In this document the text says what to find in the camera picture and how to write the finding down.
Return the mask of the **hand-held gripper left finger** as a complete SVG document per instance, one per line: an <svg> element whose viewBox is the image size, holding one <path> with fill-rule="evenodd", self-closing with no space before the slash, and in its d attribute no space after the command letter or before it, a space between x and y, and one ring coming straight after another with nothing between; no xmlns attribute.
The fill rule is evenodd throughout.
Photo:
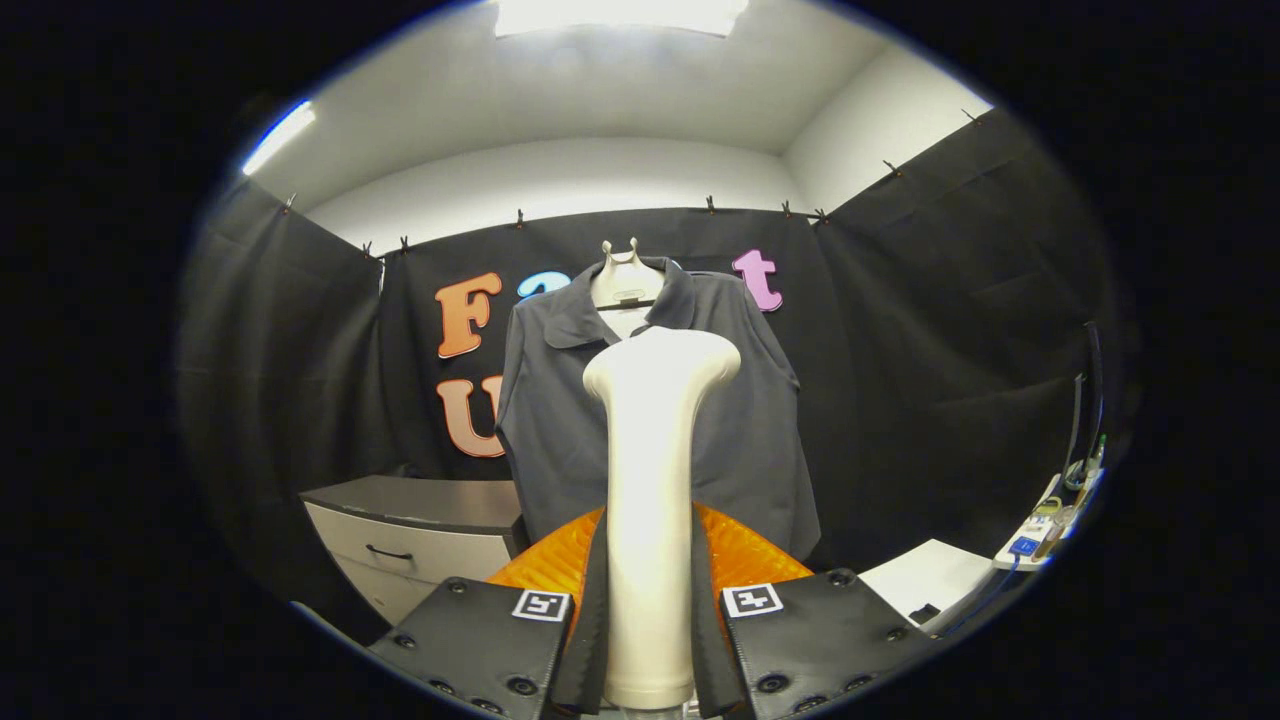
<svg viewBox="0 0 1280 720"><path fill-rule="evenodd" d="M471 719L600 710L609 610L607 514L572 520L485 580L445 579L370 653Z"/></svg>

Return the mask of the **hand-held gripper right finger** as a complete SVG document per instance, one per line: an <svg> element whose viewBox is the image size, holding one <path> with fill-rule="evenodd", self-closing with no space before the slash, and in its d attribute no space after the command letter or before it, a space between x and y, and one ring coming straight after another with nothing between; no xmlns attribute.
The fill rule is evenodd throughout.
<svg viewBox="0 0 1280 720"><path fill-rule="evenodd" d="M934 647L855 571L810 571L727 514L692 510L692 667L704 717L810 719Z"/></svg>

